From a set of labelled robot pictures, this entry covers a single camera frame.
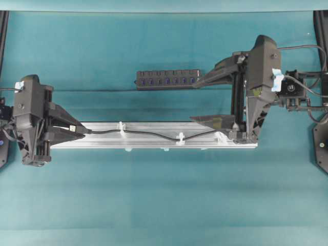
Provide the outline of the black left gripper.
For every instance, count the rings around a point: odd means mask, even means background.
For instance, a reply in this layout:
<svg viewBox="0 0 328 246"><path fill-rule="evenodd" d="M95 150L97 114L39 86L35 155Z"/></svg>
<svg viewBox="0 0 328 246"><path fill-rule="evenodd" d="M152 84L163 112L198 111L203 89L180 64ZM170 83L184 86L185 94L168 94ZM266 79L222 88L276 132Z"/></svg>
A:
<svg viewBox="0 0 328 246"><path fill-rule="evenodd" d="M52 102L52 91L51 86L45 86L44 117L35 127L18 130L16 120L12 115L24 165L42 167L51 161L51 142L74 141L91 133L90 129L84 127L64 108Z"/></svg>

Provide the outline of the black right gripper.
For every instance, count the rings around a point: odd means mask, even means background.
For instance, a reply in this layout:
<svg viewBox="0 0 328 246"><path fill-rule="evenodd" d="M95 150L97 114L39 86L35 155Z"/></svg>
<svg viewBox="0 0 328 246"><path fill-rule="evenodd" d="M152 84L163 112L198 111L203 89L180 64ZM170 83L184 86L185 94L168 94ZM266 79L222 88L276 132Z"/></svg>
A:
<svg viewBox="0 0 328 246"><path fill-rule="evenodd" d="M202 88L233 83L233 115L190 116L190 119L216 131L237 132L234 141L238 143L255 144L271 103L247 96L248 55L249 52L243 52L221 60L193 84L193 88Z"/></svg>

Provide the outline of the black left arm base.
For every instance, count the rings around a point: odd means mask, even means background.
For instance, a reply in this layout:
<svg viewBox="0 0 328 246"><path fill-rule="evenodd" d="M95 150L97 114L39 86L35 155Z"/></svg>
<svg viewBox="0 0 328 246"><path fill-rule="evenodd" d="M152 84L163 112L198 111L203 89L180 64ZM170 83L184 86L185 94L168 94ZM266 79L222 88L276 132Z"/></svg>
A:
<svg viewBox="0 0 328 246"><path fill-rule="evenodd" d="M8 165L12 159L11 143L3 131L1 131L1 145L0 145L0 168L3 169Z"/></svg>

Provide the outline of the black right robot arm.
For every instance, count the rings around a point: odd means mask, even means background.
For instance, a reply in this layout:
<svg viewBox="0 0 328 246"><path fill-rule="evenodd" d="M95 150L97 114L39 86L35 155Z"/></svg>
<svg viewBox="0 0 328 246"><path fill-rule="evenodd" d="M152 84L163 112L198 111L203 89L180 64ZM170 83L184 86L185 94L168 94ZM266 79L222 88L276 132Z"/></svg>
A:
<svg viewBox="0 0 328 246"><path fill-rule="evenodd" d="M193 83L194 88L232 85L231 114L192 116L191 120L225 134L238 144L258 142L261 128L272 106L289 111L327 111L326 106L313 106L307 93L319 97L306 85L307 78L322 78L323 72L281 74L278 50L236 52L218 62L206 75Z"/></svg>

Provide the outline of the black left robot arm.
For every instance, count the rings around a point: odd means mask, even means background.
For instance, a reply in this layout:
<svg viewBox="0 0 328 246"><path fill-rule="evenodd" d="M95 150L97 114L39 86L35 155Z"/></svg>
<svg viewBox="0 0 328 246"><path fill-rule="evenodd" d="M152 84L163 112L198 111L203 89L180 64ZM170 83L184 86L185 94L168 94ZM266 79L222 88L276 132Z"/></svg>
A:
<svg viewBox="0 0 328 246"><path fill-rule="evenodd" d="M13 91L14 105L1 103L1 133L17 142L24 165L42 167L52 160L52 146L92 133L52 101L52 86L26 81Z"/></svg>

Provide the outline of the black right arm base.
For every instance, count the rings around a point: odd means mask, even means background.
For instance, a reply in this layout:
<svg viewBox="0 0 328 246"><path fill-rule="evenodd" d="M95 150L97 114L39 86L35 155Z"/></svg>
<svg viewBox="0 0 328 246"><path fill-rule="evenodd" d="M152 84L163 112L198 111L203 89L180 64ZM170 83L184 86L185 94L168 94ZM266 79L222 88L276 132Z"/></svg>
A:
<svg viewBox="0 0 328 246"><path fill-rule="evenodd" d="M312 129L313 141L314 141L314 151L316 164L325 173L328 172L328 147L327 147L327 136L328 136L328 126L325 124L316 124Z"/></svg>

